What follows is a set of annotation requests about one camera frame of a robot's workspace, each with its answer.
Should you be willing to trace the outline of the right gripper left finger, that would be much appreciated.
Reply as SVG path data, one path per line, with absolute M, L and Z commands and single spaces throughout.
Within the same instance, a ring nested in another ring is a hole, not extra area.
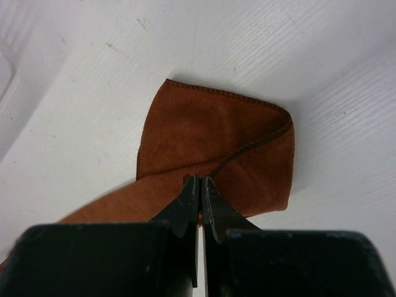
M 1 274 L 2 296 L 191 296 L 200 179 L 147 222 L 35 225 Z

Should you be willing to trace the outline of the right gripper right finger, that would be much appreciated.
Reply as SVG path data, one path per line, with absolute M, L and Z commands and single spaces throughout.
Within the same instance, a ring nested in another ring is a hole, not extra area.
M 375 246 L 353 231 L 262 230 L 201 182 L 207 296 L 394 296 Z

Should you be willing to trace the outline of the brown towel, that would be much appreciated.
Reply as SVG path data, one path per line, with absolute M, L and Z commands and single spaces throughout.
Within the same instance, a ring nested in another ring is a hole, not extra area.
M 150 105 L 133 183 L 105 194 L 63 223 L 146 222 L 192 175 L 209 176 L 245 217 L 288 207 L 295 129 L 271 102 L 166 80 Z

